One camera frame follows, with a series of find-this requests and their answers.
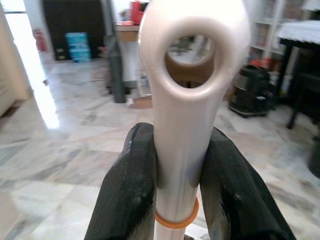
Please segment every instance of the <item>black chair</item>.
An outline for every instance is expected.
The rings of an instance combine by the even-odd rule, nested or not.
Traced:
[[[297,79],[299,79],[301,89],[299,91],[297,100],[294,103],[290,121],[287,124],[288,129],[292,129],[295,124],[295,120],[301,108],[306,91],[312,91],[320,94],[320,71],[311,73],[300,73],[298,74]]]

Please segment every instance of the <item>white pole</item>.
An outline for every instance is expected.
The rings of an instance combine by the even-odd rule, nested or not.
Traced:
[[[196,65],[166,55],[178,38],[204,35],[215,47]],[[194,210],[216,112],[245,62],[249,21],[242,0],[153,0],[139,31],[139,48],[150,81],[157,162],[158,216],[180,223]],[[197,82],[196,88],[177,83]],[[157,239],[182,240],[185,229],[159,227]]]

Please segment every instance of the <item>wooden desk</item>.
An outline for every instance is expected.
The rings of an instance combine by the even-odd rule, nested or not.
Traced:
[[[138,38],[139,25],[134,26],[122,26],[117,25],[116,31],[120,37],[120,40],[124,43],[126,42],[136,42]]]

